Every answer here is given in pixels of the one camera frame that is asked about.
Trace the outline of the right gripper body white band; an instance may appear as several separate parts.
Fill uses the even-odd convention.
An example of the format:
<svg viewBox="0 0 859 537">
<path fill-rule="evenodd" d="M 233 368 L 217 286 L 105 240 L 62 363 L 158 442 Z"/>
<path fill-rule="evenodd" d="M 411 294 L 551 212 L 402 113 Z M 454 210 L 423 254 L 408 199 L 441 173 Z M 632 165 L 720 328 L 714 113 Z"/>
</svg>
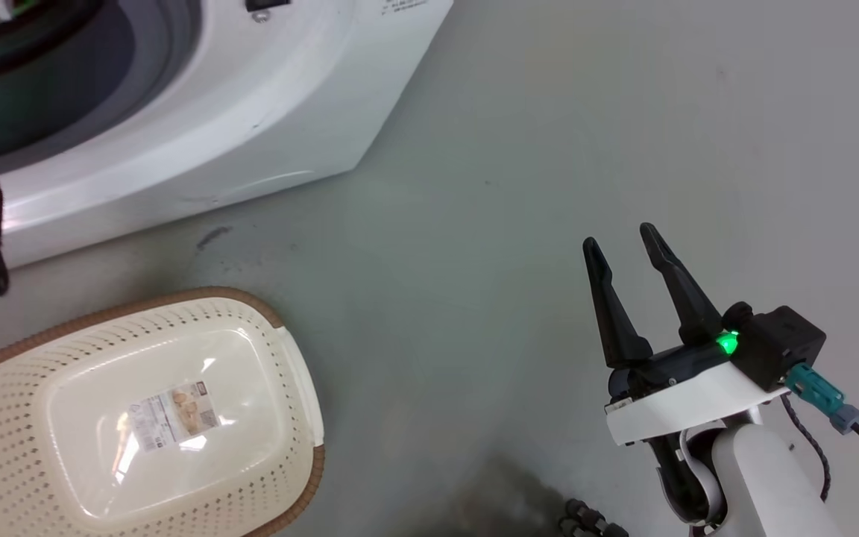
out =
<svg viewBox="0 0 859 537">
<path fill-rule="evenodd" d="M 609 404 L 605 420 L 614 442 L 627 445 L 732 417 L 788 392 L 777 386 L 768 393 L 725 362 L 640 400 Z"/>
</svg>

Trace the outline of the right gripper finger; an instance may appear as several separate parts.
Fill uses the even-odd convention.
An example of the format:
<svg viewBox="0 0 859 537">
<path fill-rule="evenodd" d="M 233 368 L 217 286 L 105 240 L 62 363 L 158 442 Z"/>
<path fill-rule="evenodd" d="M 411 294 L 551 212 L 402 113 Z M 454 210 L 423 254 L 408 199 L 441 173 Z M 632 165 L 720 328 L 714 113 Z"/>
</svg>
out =
<svg viewBox="0 0 859 537">
<path fill-rule="evenodd" d="M 679 317 L 679 338 L 682 343 L 695 346 L 715 342 L 723 332 L 723 326 L 722 316 L 711 300 L 654 224 L 641 224 L 640 235 L 652 266 L 664 278 Z"/>
<path fill-rule="evenodd" d="M 588 237 L 582 244 L 582 251 L 606 366 L 629 369 L 651 360 L 651 344 L 637 333 L 611 285 L 611 268 L 599 243 Z"/>
</svg>

